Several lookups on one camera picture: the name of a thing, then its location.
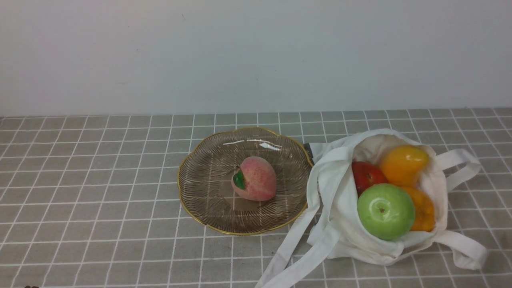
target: wall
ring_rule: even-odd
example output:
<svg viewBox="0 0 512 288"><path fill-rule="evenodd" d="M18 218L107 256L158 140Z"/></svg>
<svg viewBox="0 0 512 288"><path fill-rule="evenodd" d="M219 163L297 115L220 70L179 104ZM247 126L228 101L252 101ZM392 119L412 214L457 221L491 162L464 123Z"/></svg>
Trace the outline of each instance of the wall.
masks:
<svg viewBox="0 0 512 288"><path fill-rule="evenodd" d="M512 106L510 0L2 0L0 115Z"/></svg>

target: peach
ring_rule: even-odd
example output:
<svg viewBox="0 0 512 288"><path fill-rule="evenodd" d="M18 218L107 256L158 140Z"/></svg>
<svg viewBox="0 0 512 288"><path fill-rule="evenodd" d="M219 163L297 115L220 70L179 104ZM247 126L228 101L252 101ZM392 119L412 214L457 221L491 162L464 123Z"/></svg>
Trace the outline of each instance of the peach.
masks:
<svg viewBox="0 0 512 288"><path fill-rule="evenodd" d="M275 196L277 179L275 171L267 160L247 157L231 179L233 190L242 198L266 201Z"/></svg>

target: glass plate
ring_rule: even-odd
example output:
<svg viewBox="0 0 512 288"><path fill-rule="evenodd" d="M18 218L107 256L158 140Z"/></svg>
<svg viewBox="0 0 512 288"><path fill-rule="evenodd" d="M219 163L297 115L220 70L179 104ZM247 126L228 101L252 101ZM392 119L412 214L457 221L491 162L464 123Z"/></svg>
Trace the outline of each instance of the glass plate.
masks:
<svg viewBox="0 0 512 288"><path fill-rule="evenodd" d="M268 201L240 198L231 187L237 166L249 156L266 159L277 176ZM195 220L226 234L253 235L293 222L307 206L313 166L296 140L263 128L242 128L204 139L178 170L180 201Z"/></svg>

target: green leaf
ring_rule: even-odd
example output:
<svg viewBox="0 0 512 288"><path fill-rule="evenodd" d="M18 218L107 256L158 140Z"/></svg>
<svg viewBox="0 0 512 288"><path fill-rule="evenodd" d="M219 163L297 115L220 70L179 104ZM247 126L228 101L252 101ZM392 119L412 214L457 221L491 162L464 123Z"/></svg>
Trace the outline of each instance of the green leaf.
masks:
<svg viewBox="0 0 512 288"><path fill-rule="evenodd" d="M245 184L244 184L244 174L242 173L242 170L238 171L233 176L233 183L236 187L245 190Z"/></svg>

